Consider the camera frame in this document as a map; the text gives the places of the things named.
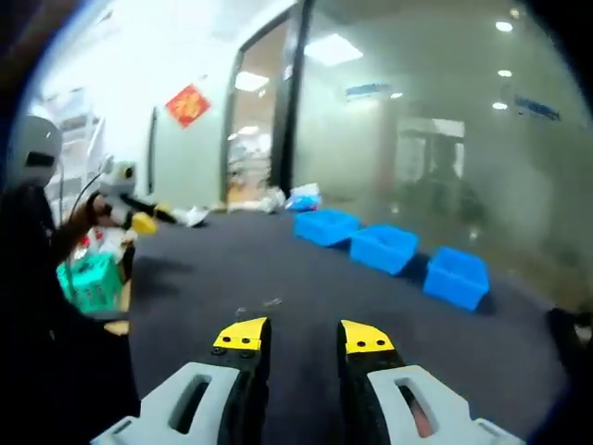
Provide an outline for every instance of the green basket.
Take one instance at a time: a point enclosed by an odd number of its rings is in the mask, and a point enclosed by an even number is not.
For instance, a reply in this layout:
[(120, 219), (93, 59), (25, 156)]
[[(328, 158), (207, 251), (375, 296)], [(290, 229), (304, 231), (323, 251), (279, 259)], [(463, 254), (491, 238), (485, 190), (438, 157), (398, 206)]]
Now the green basket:
[(116, 311), (120, 308), (123, 283), (113, 255), (88, 254), (75, 261), (71, 269), (76, 298), (72, 295), (64, 264), (57, 268), (57, 279), (66, 299), (81, 312)]

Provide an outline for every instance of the blue plastic bin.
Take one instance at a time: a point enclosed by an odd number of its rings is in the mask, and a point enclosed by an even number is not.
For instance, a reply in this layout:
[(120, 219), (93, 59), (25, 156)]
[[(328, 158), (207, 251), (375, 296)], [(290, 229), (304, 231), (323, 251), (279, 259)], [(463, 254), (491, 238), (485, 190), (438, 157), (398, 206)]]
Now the blue plastic bin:
[(352, 236), (350, 258), (395, 275), (414, 256), (418, 236), (390, 225), (362, 229)]
[(295, 235), (325, 248), (349, 239), (360, 218), (341, 210), (315, 210), (295, 216)]
[(454, 248), (440, 248), (428, 263), (424, 292), (475, 311), (490, 285), (486, 264)]

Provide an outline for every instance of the sign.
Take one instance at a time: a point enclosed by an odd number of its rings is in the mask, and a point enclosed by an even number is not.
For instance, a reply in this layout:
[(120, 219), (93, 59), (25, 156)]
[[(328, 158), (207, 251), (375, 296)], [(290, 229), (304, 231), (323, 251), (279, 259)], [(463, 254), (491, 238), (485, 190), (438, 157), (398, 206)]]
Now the sign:
[(361, 99), (371, 95), (388, 93), (391, 90), (389, 83), (365, 83), (363, 85), (350, 86), (346, 89), (346, 100)]
[(186, 86), (182, 91), (167, 103), (170, 114), (179, 122), (183, 128), (202, 116), (210, 108), (210, 103), (192, 84)]
[(540, 104), (535, 100), (528, 99), (527, 97), (516, 95), (515, 105), (519, 109), (519, 114), (538, 116), (540, 118), (545, 118), (550, 121), (561, 121), (559, 111), (548, 105)]

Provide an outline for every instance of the blue basket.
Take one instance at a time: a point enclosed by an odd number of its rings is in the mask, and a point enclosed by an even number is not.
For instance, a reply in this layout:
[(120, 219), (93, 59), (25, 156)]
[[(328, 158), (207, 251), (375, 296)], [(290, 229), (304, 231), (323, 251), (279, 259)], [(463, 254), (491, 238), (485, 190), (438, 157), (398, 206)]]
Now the blue basket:
[(486, 264), (474, 255), (440, 248), (428, 263), (424, 292), (455, 306), (475, 311), (489, 288)]
[(295, 216), (295, 235), (325, 248), (349, 239), (360, 218), (341, 210), (315, 210)]
[(114, 311), (120, 307), (123, 283), (113, 255), (88, 254), (74, 262), (71, 271), (75, 296), (64, 264), (57, 267), (57, 279), (66, 299), (81, 312)]
[(389, 225), (369, 227), (352, 236), (350, 258), (395, 275), (411, 260), (418, 236)]

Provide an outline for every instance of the white helmet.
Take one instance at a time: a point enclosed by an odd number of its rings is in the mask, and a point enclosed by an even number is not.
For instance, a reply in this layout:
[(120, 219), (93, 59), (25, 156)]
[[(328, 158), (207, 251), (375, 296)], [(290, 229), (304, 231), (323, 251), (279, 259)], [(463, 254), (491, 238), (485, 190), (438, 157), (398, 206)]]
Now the white helmet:
[(62, 132), (49, 112), (33, 104), (17, 122), (6, 165), (6, 186), (23, 184), (45, 187), (56, 172), (62, 150)]

